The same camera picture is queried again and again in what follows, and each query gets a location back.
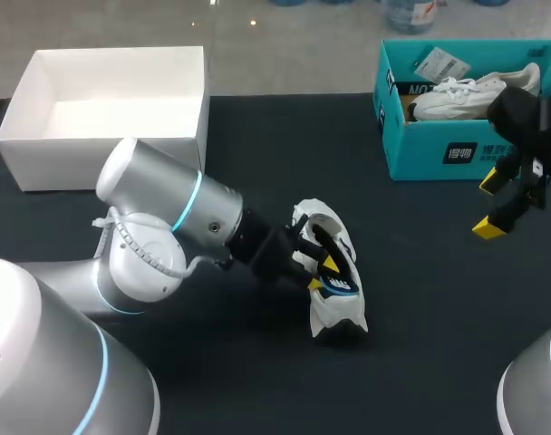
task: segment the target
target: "white sneaker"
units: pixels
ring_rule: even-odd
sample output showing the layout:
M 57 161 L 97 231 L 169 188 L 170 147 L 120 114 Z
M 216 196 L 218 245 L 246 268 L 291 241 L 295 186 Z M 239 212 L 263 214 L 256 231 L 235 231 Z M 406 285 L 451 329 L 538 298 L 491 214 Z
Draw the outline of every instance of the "white sneaker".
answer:
M 338 335 L 341 336 L 346 333 L 352 335 L 352 331 L 346 331 L 346 329 L 353 330 L 354 328 L 368 332 L 368 325 L 364 317 L 362 282 L 354 264 L 356 253 L 346 227 L 338 215 L 318 199 L 305 199 L 295 206 L 293 224 L 302 215 L 309 217 L 300 233 L 302 237 L 317 245 L 324 245 L 328 252 L 335 249 L 349 268 L 343 274 L 342 271 L 338 275 L 321 274 L 323 265 L 317 264 L 315 260 L 301 252 L 294 253 L 295 261 L 303 264 L 307 271 L 320 275 L 320 282 L 314 280 L 310 285 L 312 336 L 316 337 L 322 332 L 330 332 L 331 335 L 335 335 L 335 333 L 339 333 Z M 314 228 L 315 226 L 324 230 L 324 240 L 322 231 L 318 232 L 317 228 Z M 330 257 L 324 263 L 326 266 L 338 270 L 338 266 L 331 261 Z
M 476 82 L 471 79 L 445 79 L 415 99 L 409 106 L 413 121 L 460 121 L 487 118 L 487 108 L 508 86 L 539 95 L 541 72 L 530 63 L 519 72 L 492 72 Z

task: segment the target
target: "table surface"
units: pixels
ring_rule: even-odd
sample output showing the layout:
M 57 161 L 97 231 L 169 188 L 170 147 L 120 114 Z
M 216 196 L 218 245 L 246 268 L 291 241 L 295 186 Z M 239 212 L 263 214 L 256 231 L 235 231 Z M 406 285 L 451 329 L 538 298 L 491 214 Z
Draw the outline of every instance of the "table surface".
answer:
M 172 310 L 105 325 L 151 369 L 160 434 L 497 435 L 498 381 L 551 327 L 551 189 L 516 233 L 471 233 L 478 182 L 391 181 L 371 95 L 217 97 L 207 174 L 275 222 L 302 198 L 348 227 L 370 334 L 312 343 L 309 297 L 244 267 L 202 266 Z M 0 159 L 0 257 L 83 259 L 106 207 L 91 192 L 24 194 Z

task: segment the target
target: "shoe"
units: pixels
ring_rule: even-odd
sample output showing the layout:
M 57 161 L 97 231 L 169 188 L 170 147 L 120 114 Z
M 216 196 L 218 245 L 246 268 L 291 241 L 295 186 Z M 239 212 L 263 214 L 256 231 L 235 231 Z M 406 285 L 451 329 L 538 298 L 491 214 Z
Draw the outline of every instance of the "shoe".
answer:
M 476 82 L 471 79 L 445 79 L 415 99 L 409 106 L 413 121 L 461 121 L 487 118 L 487 108 L 508 86 L 539 95 L 541 72 L 530 63 L 519 72 L 492 72 Z
M 320 277 L 309 286 L 312 336 L 326 342 L 351 341 L 368 332 L 362 282 L 354 263 L 356 252 L 352 241 L 342 220 L 322 201 L 305 199 L 300 202 L 295 206 L 292 223 L 302 215 L 308 216 L 300 232 L 302 238 L 323 246 L 330 254 L 318 264 L 301 252 L 294 253 L 295 261 Z

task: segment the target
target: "white box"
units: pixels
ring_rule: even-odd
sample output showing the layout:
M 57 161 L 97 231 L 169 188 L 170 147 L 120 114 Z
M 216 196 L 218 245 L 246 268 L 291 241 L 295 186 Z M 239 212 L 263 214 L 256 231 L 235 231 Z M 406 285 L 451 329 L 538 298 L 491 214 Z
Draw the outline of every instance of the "white box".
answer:
M 37 51 L 0 127 L 0 151 L 24 191 L 95 189 L 129 136 L 203 170 L 208 103 L 203 47 Z

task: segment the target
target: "blue bottle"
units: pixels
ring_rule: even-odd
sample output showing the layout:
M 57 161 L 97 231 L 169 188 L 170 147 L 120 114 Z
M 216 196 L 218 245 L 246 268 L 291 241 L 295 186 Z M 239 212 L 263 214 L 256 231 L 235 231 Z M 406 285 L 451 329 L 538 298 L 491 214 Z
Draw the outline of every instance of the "blue bottle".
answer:
M 274 5 L 278 6 L 296 6 L 305 3 L 305 0 L 269 0 Z
M 404 34 L 421 34 L 432 27 L 437 0 L 382 0 L 389 25 Z
M 484 6 L 502 6 L 508 3 L 509 0 L 473 0 L 475 3 L 479 3 Z
M 351 3 L 354 0 L 320 0 L 322 3 L 327 3 L 329 5 L 339 5 L 342 3 Z

